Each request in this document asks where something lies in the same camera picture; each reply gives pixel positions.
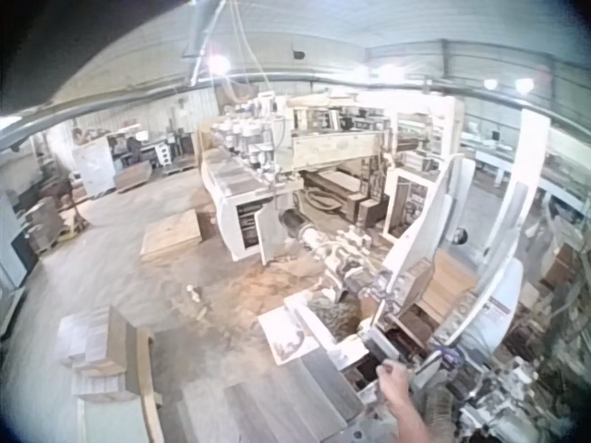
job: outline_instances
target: stacked lumber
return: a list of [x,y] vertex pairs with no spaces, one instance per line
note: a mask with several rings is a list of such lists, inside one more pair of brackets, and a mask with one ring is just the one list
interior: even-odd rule
[[150,162],[132,164],[114,177],[117,192],[124,192],[132,187],[143,185],[151,177]]
[[139,396],[138,332],[112,306],[62,318],[56,351],[74,372],[74,396],[94,402]]
[[51,247],[64,226],[64,220],[60,217],[54,199],[51,197],[43,198],[28,210],[25,219],[30,225],[27,231],[30,244],[38,253]]

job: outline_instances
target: overhead lamp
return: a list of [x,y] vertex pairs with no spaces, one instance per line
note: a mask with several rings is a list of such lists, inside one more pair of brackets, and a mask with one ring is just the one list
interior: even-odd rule
[[487,78],[486,80],[484,80],[484,87],[487,90],[495,90],[497,86],[499,86],[499,82],[494,78]]
[[139,131],[136,133],[136,140],[137,141],[148,141],[150,139],[150,134],[148,131]]
[[214,76],[225,76],[230,70],[230,61],[223,55],[212,55],[208,66]]
[[9,115],[6,117],[0,117],[0,131],[5,127],[15,124],[22,117],[19,115]]
[[531,78],[519,78],[515,80],[515,89],[521,95],[527,95],[534,88],[534,80]]
[[376,69],[378,77],[382,81],[388,81],[391,83],[402,83],[404,82],[404,68],[393,64],[388,64]]
[[356,80],[368,80],[369,68],[365,65],[359,65],[353,70],[353,77]]

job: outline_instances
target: industrial machine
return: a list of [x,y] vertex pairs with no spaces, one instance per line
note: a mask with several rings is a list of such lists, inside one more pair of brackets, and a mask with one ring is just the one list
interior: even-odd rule
[[[293,207],[292,195],[304,186],[305,198],[316,188],[330,191],[340,203],[321,208],[341,208],[360,229],[387,218],[387,236],[398,220],[391,215],[398,209],[395,171],[425,163],[436,177],[440,164],[459,149],[463,109],[453,97],[377,92],[264,92],[228,109],[211,127],[216,148],[204,152],[202,174],[233,258],[258,252],[263,262],[274,257],[285,239],[279,211]],[[351,162],[352,170],[334,171]]]
[[[324,263],[325,271],[315,288],[260,316],[278,365],[315,346],[324,347],[343,371],[363,372],[356,365],[366,365],[368,355],[404,362],[413,373],[415,393],[429,397],[439,381],[451,396],[443,418],[456,431],[442,441],[480,434],[508,443],[535,442],[564,432],[564,419],[534,401],[538,363],[516,355],[502,362],[493,355],[517,309],[524,267],[514,253],[543,165],[543,128],[549,127],[545,117],[524,113],[516,172],[489,236],[492,247],[467,277],[448,270],[460,260],[452,239],[475,169],[461,154],[441,158],[420,200],[411,196],[420,210],[406,212],[406,226],[381,263],[369,253],[370,239],[358,226],[329,236],[297,209],[281,212],[285,230]],[[525,172],[517,172],[525,164]],[[460,288],[454,286],[458,280],[471,282]],[[372,315],[356,333],[337,339],[313,310],[319,293],[335,312],[353,298],[372,305]],[[435,309],[443,302],[442,310]]]
[[[364,219],[376,206],[385,209],[390,120],[350,97],[289,99],[261,93],[230,110],[211,132],[216,148],[204,153],[202,174],[223,240],[236,260],[258,252],[263,262],[272,259],[286,238],[279,211],[293,207],[293,193],[304,187],[301,172],[363,160],[358,178],[350,177],[363,194],[355,205],[376,199],[377,204],[366,205]],[[353,208],[352,217],[357,213]]]

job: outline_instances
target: white wall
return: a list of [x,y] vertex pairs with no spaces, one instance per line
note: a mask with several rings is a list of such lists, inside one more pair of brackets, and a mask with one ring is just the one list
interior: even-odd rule
[[76,146],[72,138],[74,127],[80,127],[83,130],[107,129],[114,132],[123,127],[125,121],[135,119],[141,124],[143,130],[149,131],[151,137],[156,138],[165,133],[169,126],[169,118],[173,115],[176,127],[182,127],[185,132],[194,132],[201,120],[218,113],[213,89],[207,88],[153,102],[116,106],[98,113],[82,115],[75,121],[68,120],[50,128],[47,141],[59,162],[72,171],[76,169],[72,158],[72,150]]

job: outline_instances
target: hose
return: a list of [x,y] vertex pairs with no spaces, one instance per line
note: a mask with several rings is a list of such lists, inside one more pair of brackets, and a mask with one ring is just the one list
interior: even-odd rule
[[[322,210],[324,212],[333,212],[335,210],[339,210],[343,206],[343,203],[341,203],[341,201],[333,194],[321,191],[315,187],[306,189],[304,192],[304,198],[312,208],[315,210]],[[335,203],[331,205],[321,201],[321,198],[333,200]]]

